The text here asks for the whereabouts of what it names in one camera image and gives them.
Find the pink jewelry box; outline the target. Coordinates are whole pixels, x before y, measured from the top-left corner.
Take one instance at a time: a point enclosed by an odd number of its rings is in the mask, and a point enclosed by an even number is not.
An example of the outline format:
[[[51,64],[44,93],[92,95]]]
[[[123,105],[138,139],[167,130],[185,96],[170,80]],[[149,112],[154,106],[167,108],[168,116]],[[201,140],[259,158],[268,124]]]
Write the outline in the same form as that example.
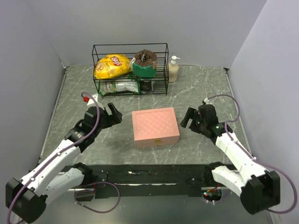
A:
[[[176,144],[180,133],[173,107],[132,112],[137,148]]]

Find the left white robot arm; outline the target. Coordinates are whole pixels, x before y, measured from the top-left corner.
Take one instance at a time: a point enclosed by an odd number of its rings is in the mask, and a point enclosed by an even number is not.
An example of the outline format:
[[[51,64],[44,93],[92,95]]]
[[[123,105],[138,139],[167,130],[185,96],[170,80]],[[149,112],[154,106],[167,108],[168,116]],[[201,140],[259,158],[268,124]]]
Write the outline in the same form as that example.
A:
[[[58,147],[37,167],[21,179],[6,184],[7,223],[11,214],[28,224],[35,222],[48,204],[69,189],[93,186],[93,170],[79,162],[63,175],[59,172],[87,149],[99,133],[122,122],[122,113],[108,103],[111,114],[100,103],[90,103],[84,118],[68,131]]]

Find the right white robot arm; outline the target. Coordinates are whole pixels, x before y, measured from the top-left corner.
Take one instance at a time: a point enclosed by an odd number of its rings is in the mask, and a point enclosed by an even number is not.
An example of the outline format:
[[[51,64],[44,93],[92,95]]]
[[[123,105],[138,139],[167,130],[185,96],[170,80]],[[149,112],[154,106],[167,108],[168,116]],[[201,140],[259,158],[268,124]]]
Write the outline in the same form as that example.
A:
[[[219,122],[212,104],[203,104],[197,109],[189,107],[180,125],[210,139],[235,167],[231,170],[221,162],[208,164],[204,172],[206,185],[224,185],[239,196],[245,210],[252,215],[280,203],[279,175],[255,162],[241,149],[233,130]]]

